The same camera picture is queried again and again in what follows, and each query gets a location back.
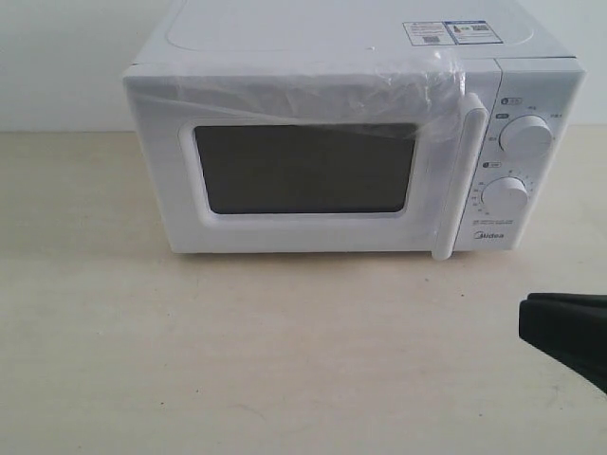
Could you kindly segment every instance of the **timer knob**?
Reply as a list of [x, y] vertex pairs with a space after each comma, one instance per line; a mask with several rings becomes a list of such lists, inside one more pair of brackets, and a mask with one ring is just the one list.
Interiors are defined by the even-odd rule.
[[491, 213], [514, 216], [527, 205], [529, 194], [521, 180], [504, 177], [489, 183], [483, 190], [481, 199]]
[[524, 116], [511, 121], [500, 135], [500, 145], [513, 158], [541, 156], [552, 146], [550, 128], [537, 116]]

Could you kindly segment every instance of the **midea logo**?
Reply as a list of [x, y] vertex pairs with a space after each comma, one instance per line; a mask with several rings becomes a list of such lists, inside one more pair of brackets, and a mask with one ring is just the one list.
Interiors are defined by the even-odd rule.
[[479, 230], [474, 232], [474, 240], [491, 240], [491, 239], [503, 239], [504, 234], [496, 234], [493, 232], [483, 232]]

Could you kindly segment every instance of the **microwave top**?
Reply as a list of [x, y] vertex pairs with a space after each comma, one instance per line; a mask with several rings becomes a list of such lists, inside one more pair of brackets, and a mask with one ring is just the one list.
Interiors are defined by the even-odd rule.
[[515, 0], [176, 0], [135, 63], [381, 63], [436, 49], [466, 60], [574, 57]]

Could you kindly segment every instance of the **white microwave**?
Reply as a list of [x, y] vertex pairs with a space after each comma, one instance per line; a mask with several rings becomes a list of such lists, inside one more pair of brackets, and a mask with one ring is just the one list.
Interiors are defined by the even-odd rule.
[[124, 83], [179, 253], [511, 249], [584, 71], [509, 0], [179, 0]]

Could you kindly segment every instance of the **table surface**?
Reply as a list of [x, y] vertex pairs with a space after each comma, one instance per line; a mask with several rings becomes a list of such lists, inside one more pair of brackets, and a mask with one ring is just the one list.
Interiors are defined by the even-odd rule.
[[606, 142], [569, 130], [520, 249], [439, 263], [174, 255], [135, 135], [1, 135], [0, 453], [600, 453], [605, 394], [517, 325], [607, 293]]

